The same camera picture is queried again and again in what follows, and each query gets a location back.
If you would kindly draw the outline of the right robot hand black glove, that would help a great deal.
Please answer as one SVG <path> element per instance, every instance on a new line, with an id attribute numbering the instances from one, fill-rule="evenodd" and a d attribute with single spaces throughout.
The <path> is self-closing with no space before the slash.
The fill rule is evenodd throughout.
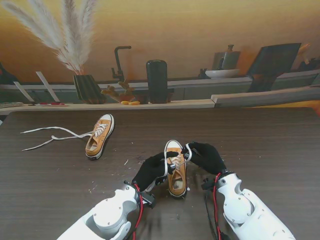
<path id="1" fill-rule="evenodd" d="M 181 153 L 185 157 L 187 154 L 192 163 L 204 169 L 212 175 L 223 174 L 227 168 L 217 149 L 208 143 L 190 142 L 187 143 Z"/>

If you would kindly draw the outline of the left robot hand black glove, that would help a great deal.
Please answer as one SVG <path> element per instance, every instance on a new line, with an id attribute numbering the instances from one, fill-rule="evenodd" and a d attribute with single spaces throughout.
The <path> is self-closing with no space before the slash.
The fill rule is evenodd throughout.
<path id="1" fill-rule="evenodd" d="M 158 185 L 168 174 L 173 173 L 173 169 L 167 162 L 167 158 L 174 158 L 179 155 L 178 152 L 160 152 L 147 158 L 141 165 L 139 171 L 132 179 L 131 184 L 137 185 L 141 192 L 147 190 L 153 184 Z"/>

